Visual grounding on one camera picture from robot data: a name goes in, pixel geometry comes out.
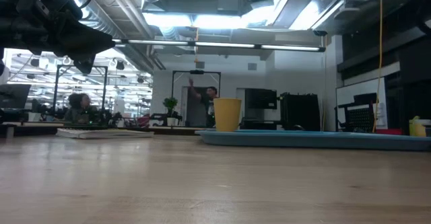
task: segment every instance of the wooden tabletop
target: wooden tabletop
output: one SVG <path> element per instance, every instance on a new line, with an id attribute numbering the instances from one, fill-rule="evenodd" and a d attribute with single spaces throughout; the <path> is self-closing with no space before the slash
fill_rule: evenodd
<path id="1" fill-rule="evenodd" d="M 15 138 L 0 223 L 429 224 L 430 170 L 429 153 Z"/>

